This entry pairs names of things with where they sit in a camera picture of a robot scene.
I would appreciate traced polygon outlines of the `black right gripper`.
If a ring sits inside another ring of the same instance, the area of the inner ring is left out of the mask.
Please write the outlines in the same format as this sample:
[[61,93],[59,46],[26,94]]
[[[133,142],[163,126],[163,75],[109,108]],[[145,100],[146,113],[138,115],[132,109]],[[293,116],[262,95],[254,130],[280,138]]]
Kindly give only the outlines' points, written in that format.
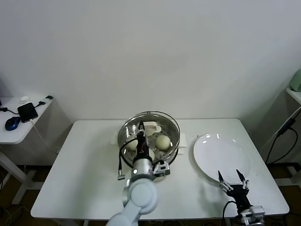
[[244,175],[237,170],[238,177],[242,182],[242,185],[233,185],[230,186],[224,179],[220,171],[218,171],[219,186],[223,191],[227,191],[229,197],[234,198],[238,209],[248,209],[251,207],[251,204],[247,198],[249,192],[248,183]]

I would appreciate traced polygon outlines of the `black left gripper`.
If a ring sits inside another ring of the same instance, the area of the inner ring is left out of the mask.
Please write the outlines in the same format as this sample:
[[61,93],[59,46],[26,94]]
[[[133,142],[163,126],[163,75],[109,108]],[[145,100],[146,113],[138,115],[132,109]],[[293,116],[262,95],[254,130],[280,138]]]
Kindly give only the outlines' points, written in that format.
[[137,141],[138,141],[138,144],[136,146],[135,160],[139,160],[139,159],[150,160],[151,157],[149,155],[149,146],[147,145],[146,137],[144,135],[145,126],[144,126],[143,121],[139,122],[138,130],[139,130],[139,133],[137,134],[137,137],[136,137]]

